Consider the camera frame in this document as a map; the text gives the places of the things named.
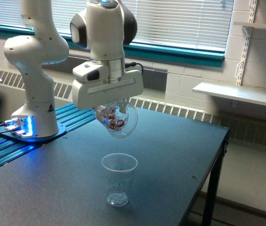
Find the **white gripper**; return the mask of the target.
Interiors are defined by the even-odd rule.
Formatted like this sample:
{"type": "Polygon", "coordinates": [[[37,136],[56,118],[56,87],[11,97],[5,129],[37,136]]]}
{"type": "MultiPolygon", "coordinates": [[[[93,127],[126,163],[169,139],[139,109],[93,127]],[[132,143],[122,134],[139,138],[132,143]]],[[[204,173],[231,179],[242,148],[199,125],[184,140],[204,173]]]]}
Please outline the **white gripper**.
{"type": "Polygon", "coordinates": [[[73,68],[73,104],[85,110],[142,94],[143,66],[123,60],[87,61],[73,68]]]}

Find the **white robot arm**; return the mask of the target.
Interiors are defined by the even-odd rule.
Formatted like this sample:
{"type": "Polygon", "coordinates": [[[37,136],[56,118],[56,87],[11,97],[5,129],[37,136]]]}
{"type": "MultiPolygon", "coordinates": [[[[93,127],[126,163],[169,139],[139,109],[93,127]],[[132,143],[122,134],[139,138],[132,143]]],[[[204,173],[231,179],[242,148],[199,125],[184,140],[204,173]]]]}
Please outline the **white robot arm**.
{"type": "MultiPolygon", "coordinates": [[[[54,82],[43,65],[65,61],[69,45],[58,33],[49,0],[21,1],[21,16],[34,35],[7,39],[6,59],[21,73],[25,104],[12,114],[5,129],[18,139],[39,140],[57,135],[54,82]]],[[[124,46],[137,33],[137,21],[120,0],[90,0],[70,22],[72,41],[90,50],[90,59],[73,68],[72,97],[81,110],[113,103],[143,92],[142,67],[125,63],[124,46]]]]}

